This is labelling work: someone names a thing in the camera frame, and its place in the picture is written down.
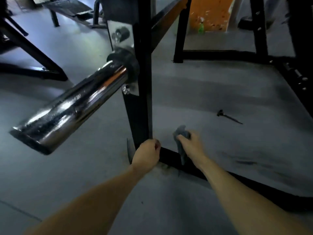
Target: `person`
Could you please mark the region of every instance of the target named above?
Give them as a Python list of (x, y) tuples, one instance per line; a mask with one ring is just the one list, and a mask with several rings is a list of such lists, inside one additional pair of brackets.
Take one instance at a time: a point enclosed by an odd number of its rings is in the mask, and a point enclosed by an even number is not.
[[(291, 214), (239, 182), (207, 157), (198, 134), (190, 133), (190, 140), (182, 135), (178, 135), (178, 140), (194, 165), (206, 176), (240, 235), (311, 234)], [(124, 173), (76, 198), (28, 234), (107, 234), (128, 194), (159, 161), (160, 149), (158, 140), (148, 139), (137, 149), (132, 164)]]

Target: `floor seam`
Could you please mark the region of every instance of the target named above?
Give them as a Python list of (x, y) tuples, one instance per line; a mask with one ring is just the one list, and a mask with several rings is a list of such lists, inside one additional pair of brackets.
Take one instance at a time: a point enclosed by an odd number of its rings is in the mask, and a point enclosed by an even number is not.
[(6, 206), (8, 206), (8, 207), (10, 207), (11, 209), (13, 209), (13, 210), (15, 210), (15, 211), (17, 211), (17, 212), (19, 212), (19, 213), (21, 213), (21, 214), (23, 214), (23, 215), (26, 215), (27, 217), (30, 217), (30, 218), (36, 219), (36, 220), (39, 221), (39, 222), (42, 222), (42, 219), (41, 219), (41, 218), (38, 218), (38, 217), (35, 216), (35, 215), (32, 215), (32, 214), (30, 214), (30, 213), (28, 213), (28, 212), (26, 212), (26, 211), (24, 211), (24, 210), (22, 210), (22, 209), (19, 209), (18, 207), (15, 207), (14, 205), (11, 205), (11, 204), (8, 203), (8, 202), (5, 202), (5, 201), (3, 201), (3, 200), (0, 200), (0, 203), (3, 204), (3, 205), (6, 205)]

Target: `metal cylinder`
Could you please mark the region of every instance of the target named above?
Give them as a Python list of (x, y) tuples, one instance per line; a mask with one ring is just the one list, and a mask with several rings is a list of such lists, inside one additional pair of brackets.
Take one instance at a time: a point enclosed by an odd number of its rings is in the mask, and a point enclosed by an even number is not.
[(10, 134), (48, 155), (105, 103), (128, 79), (128, 69), (111, 60), (94, 74), (57, 97)]

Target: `person's right arm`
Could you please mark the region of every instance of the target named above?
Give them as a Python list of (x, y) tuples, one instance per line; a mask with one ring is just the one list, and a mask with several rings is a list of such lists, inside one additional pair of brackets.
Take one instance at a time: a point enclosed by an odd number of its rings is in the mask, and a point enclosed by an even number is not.
[(240, 235), (312, 234), (299, 220), (231, 176), (203, 150), (199, 136), (177, 138), (194, 165), (214, 189), (222, 207)]

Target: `person's left arm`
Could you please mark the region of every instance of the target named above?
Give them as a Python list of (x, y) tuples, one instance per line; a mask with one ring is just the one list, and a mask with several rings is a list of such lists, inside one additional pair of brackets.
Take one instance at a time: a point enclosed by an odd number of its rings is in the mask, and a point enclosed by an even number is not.
[(158, 140), (145, 141), (123, 174), (76, 198), (27, 234), (107, 234), (131, 190), (159, 161), (160, 149)]

